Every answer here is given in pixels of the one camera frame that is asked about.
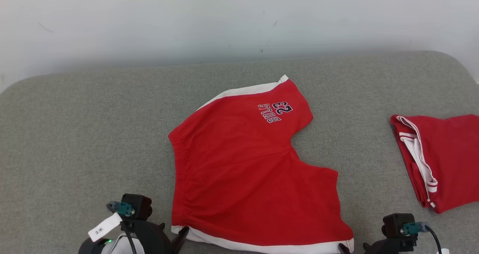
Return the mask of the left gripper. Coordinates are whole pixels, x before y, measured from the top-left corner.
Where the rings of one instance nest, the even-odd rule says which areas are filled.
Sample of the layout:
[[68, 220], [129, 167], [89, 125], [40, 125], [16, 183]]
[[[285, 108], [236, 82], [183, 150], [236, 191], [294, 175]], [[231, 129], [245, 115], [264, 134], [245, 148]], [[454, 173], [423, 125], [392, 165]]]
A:
[[[190, 228], [182, 228], [170, 241], [163, 232], [164, 224], [157, 225], [143, 220], [124, 221], [135, 247], [136, 254], [172, 254], [179, 253]], [[126, 233], [116, 239], [101, 238], [93, 242], [86, 239], [79, 248], [79, 254], [133, 254]]]

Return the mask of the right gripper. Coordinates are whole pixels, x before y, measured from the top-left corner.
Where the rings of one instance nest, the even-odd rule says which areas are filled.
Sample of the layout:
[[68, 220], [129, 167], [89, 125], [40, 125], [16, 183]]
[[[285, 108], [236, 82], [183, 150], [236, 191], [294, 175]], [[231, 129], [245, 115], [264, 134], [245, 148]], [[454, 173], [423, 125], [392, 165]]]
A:
[[[365, 254], [399, 254], [402, 252], [413, 252], [417, 245], [416, 238], [390, 238], [376, 241], [373, 244], [363, 243]], [[338, 245], [340, 254], [351, 254], [349, 248], [340, 243]]]

